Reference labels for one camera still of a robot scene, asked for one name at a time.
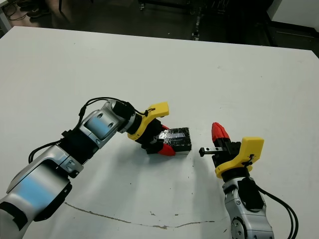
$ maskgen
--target table surface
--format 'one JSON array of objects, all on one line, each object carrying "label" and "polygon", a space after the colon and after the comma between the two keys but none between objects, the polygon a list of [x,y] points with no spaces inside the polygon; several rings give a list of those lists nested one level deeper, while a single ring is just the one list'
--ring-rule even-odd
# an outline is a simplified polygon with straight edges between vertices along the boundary
[{"label": "table surface", "polygon": [[[116,134],[72,180],[67,204],[31,224],[26,239],[231,238],[223,182],[198,154],[212,145],[214,121],[233,141],[265,139],[252,177],[296,211],[299,238],[316,238],[319,60],[311,51],[14,27],[0,52],[0,197],[30,151],[73,128],[90,98],[140,111],[168,101],[162,123],[189,127],[193,146],[188,155],[146,155]],[[286,238],[288,214],[266,202],[276,238]]]},{"label": "table surface", "polygon": [[6,5],[8,3],[7,0],[0,0],[0,7]]}]

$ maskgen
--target dark floor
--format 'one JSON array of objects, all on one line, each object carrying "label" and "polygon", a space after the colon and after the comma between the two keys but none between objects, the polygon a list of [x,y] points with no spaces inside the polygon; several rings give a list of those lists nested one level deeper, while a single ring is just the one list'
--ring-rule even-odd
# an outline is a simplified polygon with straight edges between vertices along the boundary
[{"label": "dark floor", "polygon": [[[22,20],[11,21],[11,24],[191,40],[196,23],[196,15],[182,9],[147,4],[145,10],[140,11],[138,0],[94,0],[94,3],[90,0],[63,0],[62,13],[58,10],[59,0],[46,2],[51,9],[51,15],[38,19],[26,16]],[[10,14],[14,7],[6,10]],[[18,8],[11,19],[25,15],[28,10]],[[271,30],[278,46],[312,50],[319,57],[318,38],[295,30]],[[204,17],[199,32],[201,41],[229,42],[226,38],[225,18],[222,15]],[[270,45],[261,24],[246,27],[244,43]]]}]

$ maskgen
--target black stand leg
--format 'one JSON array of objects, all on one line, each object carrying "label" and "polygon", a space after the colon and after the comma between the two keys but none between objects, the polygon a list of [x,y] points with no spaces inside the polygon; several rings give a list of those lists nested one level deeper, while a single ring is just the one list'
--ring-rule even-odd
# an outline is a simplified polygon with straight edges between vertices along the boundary
[{"label": "black stand leg", "polygon": [[266,35],[267,35],[269,44],[270,44],[271,46],[277,47],[278,44],[277,44],[276,38],[275,38],[275,34],[276,34],[276,33],[275,33],[275,31],[273,30],[273,28],[270,26],[270,24],[269,24],[270,22],[271,22],[271,21],[270,21],[268,15],[267,15],[267,13],[266,13],[266,14],[265,14],[265,17],[264,17],[264,19],[263,19],[264,31],[265,31],[265,33],[266,33]]},{"label": "black stand leg", "polygon": [[199,7],[197,9],[197,18],[196,18],[196,25],[195,25],[195,31],[191,34],[192,40],[194,41],[199,41],[199,25],[200,25],[200,20],[202,18],[202,9]]},{"label": "black stand leg", "polygon": [[145,1],[144,0],[139,0],[139,5],[140,5],[140,10],[143,11],[145,8]]},{"label": "black stand leg", "polygon": [[62,9],[62,0],[59,0],[59,11]]}]

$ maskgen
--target black box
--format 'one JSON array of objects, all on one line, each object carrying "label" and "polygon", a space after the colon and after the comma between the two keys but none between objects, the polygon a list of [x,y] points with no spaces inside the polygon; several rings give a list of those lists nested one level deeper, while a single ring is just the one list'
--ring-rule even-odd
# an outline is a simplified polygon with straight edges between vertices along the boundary
[{"label": "black box", "polygon": [[170,128],[158,135],[158,140],[172,146],[176,153],[191,151],[191,141],[188,128]]}]

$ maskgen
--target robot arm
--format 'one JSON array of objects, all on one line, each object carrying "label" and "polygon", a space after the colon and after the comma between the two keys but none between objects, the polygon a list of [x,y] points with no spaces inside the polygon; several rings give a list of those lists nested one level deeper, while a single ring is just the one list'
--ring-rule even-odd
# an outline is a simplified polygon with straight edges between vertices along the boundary
[{"label": "robot arm", "polygon": [[[215,173],[224,181],[225,207],[231,221],[231,234],[234,239],[274,239],[274,233],[266,217],[266,203],[260,192],[282,204],[288,211],[292,230],[289,239],[298,233],[298,219],[293,209],[259,188],[250,177],[252,164],[261,155],[264,140],[258,137],[244,137],[242,142],[231,142],[225,129],[219,123],[212,125],[214,148],[201,148],[199,154],[213,154]],[[293,233],[292,215],[296,227]]]},{"label": "robot arm", "polygon": [[31,153],[30,164],[11,181],[0,200],[0,239],[21,239],[32,221],[52,216],[72,189],[69,178],[75,178],[116,132],[127,132],[132,140],[151,145],[163,130],[156,117],[168,115],[168,105],[160,103],[137,113],[129,103],[108,100],[82,120],[84,112],[85,108],[79,123],[61,140],[48,144],[35,160]]}]

